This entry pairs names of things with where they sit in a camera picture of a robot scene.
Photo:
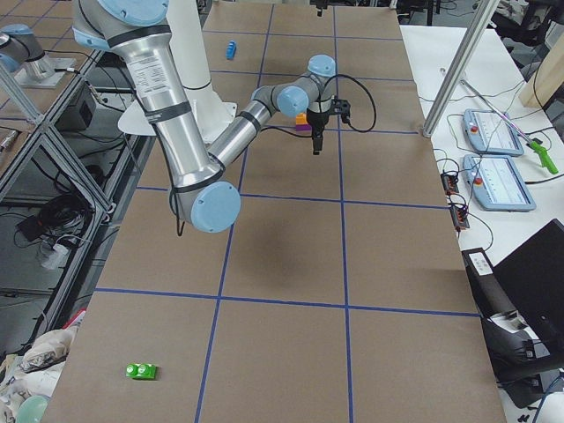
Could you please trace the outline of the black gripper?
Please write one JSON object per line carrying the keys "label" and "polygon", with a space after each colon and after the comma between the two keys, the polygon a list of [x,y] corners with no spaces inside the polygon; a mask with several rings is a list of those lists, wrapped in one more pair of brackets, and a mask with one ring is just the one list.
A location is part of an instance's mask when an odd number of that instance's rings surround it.
{"label": "black gripper", "polygon": [[332,115],[337,115],[343,123],[350,122],[351,105],[348,100],[332,96],[327,100],[317,100],[307,109],[307,121],[312,129],[313,154],[319,155],[323,150],[323,133]]}

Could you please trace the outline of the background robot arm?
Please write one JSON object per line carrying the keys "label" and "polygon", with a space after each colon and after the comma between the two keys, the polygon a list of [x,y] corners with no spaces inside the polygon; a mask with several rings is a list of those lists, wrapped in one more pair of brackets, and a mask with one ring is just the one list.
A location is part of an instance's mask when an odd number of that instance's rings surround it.
{"label": "background robot arm", "polygon": [[1,64],[27,88],[55,88],[63,74],[75,69],[73,58],[52,57],[24,24],[1,28]]}

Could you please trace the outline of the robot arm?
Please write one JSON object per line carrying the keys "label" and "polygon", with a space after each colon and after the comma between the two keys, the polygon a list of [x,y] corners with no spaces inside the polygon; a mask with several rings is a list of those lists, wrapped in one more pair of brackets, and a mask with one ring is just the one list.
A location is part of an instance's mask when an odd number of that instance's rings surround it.
{"label": "robot arm", "polygon": [[137,101],[160,140],[179,222],[218,233],[237,219],[241,199],[223,181],[209,146],[234,120],[236,105],[212,87],[195,1],[75,1],[77,43],[120,56]]}
{"label": "robot arm", "polygon": [[333,57],[312,56],[307,71],[293,82],[257,88],[249,104],[210,145],[208,152],[226,167],[266,128],[275,114],[293,119],[304,113],[311,128],[313,154],[319,154],[330,117],[337,115],[343,122],[350,122],[350,103],[340,99],[332,86],[336,78]]}

